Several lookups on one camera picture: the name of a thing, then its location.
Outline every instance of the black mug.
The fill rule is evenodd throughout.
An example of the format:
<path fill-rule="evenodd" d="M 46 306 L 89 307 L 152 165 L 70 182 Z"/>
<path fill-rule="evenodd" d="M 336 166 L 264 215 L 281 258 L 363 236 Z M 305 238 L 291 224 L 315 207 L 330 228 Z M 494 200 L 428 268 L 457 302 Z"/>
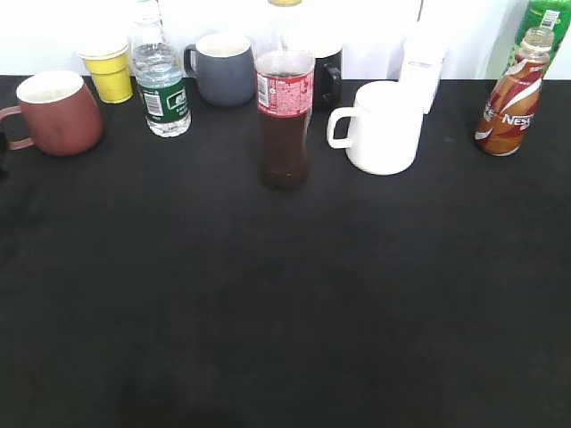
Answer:
<path fill-rule="evenodd" d="M 343 47 L 331 42 L 316 49 L 313 82 L 314 110 L 332 110 L 341 101 Z"/>

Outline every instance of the red mug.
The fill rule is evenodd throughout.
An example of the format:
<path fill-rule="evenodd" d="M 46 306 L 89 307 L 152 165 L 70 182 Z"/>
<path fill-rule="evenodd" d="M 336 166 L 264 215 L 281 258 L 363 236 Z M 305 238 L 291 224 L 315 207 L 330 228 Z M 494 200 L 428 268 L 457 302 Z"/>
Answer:
<path fill-rule="evenodd" d="M 101 113 L 83 78 L 72 71 L 45 71 L 16 89 L 19 106 L 0 110 L 0 122 L 21 113 L 30 138 L 9 143 L 11 150 L 35 145 L 42 152 L 71 156 L 97 144 Z"/>

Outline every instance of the mug handle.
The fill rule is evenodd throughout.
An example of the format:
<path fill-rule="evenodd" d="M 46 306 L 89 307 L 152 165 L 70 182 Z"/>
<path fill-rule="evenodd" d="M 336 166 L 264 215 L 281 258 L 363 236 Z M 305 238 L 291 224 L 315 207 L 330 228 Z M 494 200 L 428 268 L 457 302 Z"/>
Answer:
<path fill-rule="evenodd" d="M 14 114 L 21 114 L 21 108 L 18 105 L 14 105 L 13 107 L 6 107 L 5 109 L 0 110 L 0 122 L 6 119 L 8 116 L 13 116 Z M 34 142 L 31 138 L 24 138 L 23 140 L 19 141 L 11 141 L 8 143 L 9 150 L 20 150 L 26 147 L 30 147 L 34 145 Z"/>
<path fill-rule="evenodd" d="M 356 118 L 361 115 L 361 109 L 357 107 L 341 107 L 331 112 L 329 122 L 327 123 L 327 142 L 334 149 L 348 149 L 353 146 L 353 141 L 350 138 L 337 138 L 335 139 L 335 126 L 342 118 Z"/>
<path fill-rule="evenodd" d="M 193 69 L 193 54 L 194 61 L 196 61 L 196 45 L 192 43 L 185 47 L 184 65 L 186 75 L 190 78 L 196 78 L 196 70 Z"/>
<path fill-rule="evenodd" d="M 329 104 L 333 100 L 341 99 L 341 71 L 331 63 L 325 64 L 324 67 L 326 72 L 329 74 L 329 77 L 331 78 L 331 87 L 333 88 L 331 93 L 323 94 L 323 101 Z"/>

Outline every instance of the green label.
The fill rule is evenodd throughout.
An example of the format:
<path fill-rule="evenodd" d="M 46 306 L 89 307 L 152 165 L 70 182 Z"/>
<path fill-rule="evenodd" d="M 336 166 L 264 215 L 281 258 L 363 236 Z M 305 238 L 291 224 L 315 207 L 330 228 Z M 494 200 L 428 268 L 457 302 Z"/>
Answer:
<path fill-rule="evenodd" d="M 173 86 L 138 87 L 146 116 L 153 122 L 174 122 L 183 119 L 188 113 L 185 82 L 182 79 Z"/>
<path fill-rule="evenodd" d="M 525 33 L 533 27 L 544 27 L 555 33 L 551 62 L 561 46 L 563 37 L 571 23 L 571 1 L 569 0 L 532 0 L 527 6 L 524 19 L 516 35 L 515 50 L 519 49 Z"/>

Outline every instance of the soda bottle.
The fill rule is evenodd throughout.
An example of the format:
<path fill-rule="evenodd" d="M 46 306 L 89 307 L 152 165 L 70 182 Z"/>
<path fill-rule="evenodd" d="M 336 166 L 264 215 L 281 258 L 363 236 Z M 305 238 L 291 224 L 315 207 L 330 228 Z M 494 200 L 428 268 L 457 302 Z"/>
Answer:
<path fill-rule="evenodd" d="M 254 46 L 263 141 L 262 182 L 290 190 L 308 175 L 305 136 L 313 103 L 315 59 L 303 47 L 302 0 L 269 0 L 269 31 Z"/>
<path fill-rule="evenodd" d="M 147 124 L 157 136 L 179 136 L 190 126 L 190 110 L 177 52 L 155 0 L 137 1 L 135 15 L 131 57 Z"/>
<path fill-rule="evenodd" d="M 494 156 L 508 156 L 519 148 L 539 103 L 543 74 L 550 63 L 554 34 L 550 29 L 529 29 L 485 105 L 476 131 L 479 147 Z"/>

